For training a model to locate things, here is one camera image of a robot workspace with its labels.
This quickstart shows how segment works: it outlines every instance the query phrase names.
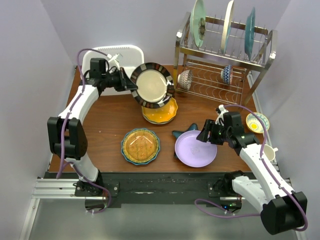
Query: white wall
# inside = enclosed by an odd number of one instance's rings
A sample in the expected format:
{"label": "white wall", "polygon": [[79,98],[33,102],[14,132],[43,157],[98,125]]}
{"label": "white wall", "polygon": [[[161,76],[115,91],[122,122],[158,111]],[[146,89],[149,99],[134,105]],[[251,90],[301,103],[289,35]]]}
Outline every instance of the white wall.
{"label": "white wall", "polygon": [[1,1],[0,33],[0,239],[16,240],[74,67],[39,0]]}
{"label": "white wall", "polygon": [[258,87],[280,170],[308,198],[310,240],[320,239],[319,8],[317,0],[291,0],[276,27],[275,61]]}
{"label": "white wall", "polygon": [[[41,0],[71,60],[84,47],[132,44],[146,62],[173,64],[175,36],[195,0]],[[204,0],[207,16],[224,18],[229,0]],[[273,29],[290,0],[236,0],[234,20],[256,9],[256,24]]]}

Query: lavender plate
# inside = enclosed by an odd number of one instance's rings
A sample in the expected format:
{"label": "lavender plate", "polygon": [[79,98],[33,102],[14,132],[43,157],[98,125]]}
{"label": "lavender plate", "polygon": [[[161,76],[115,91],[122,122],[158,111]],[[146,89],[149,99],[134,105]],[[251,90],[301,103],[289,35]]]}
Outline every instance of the lavender plate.
{"label": "lavender plate", "polygon": [[185,165],[201,168],[209,165],[217,155],[217,145],[197,140],[200,131],[186,131],[175,142],[177,157]]}

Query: yellow bowl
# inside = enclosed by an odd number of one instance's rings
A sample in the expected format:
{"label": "yellow bowl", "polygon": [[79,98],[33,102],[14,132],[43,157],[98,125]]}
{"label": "yellow bowl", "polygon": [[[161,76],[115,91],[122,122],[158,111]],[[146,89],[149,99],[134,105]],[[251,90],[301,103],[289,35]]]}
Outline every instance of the yellow bowl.
{"label": "yellow bowl", "polygon": [[169,102],[160,108],[146,108],[142,107],[142,114],[147,120],[157,124],[169,122],[173,119],[178,110],[176,100],[172,97]]}

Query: metal dish rack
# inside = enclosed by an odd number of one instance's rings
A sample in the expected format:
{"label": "metal dish rack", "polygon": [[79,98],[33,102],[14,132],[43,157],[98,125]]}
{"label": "metal dish rack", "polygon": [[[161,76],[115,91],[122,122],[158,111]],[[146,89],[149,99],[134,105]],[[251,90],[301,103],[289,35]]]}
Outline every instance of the metal dish rack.
{"label": "metal dish rack", "polygon": [[[245,54],[246,24],[231,22],[228,45],[224,54],[220,51],[224,19],[205,18],[205,35],[200,48],[194,44],[190,33],[190,12],[185,14],[176,34],[173,64],[173,80],[177,93],[188,93],[227,104],[246,105],[276,57],[277,31],[268,32],[265,27],[255,26],[251,60]],[[193,73],[191,88],[184,90],[177,84],[178,65]],[[233,66],[231,85],[220,77],[227,65]],[[252,87],[243,100],[244,81],[250,71],[257,71]]]}

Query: white plastic container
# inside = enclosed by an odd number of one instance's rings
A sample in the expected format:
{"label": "white plastic container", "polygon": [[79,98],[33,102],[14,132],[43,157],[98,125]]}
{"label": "white plastic container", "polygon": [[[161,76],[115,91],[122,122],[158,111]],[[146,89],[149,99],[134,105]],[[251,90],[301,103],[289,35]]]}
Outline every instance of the white plastic container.
{"label": "white plastic container", "polygon": [[[134,45],[99,46],[93,49],[101,51],[105,54],[110,54],[111,56],[121,54],[122,58],[119,61],[120,67],[124,68],[125,73],[128,75],[129,78],[131,77],[131,74],[136,69],[136,67],[145,62],[144,53],[139,47]],[[83,73],[90,69],[91,58],[105,58],[105,56],[95,51],[87,51],[83,56],[82,60]],[[114,88],[106,88],[101,95],[105,96],[123,94],[130,94],[130,91],[117,92]]]}

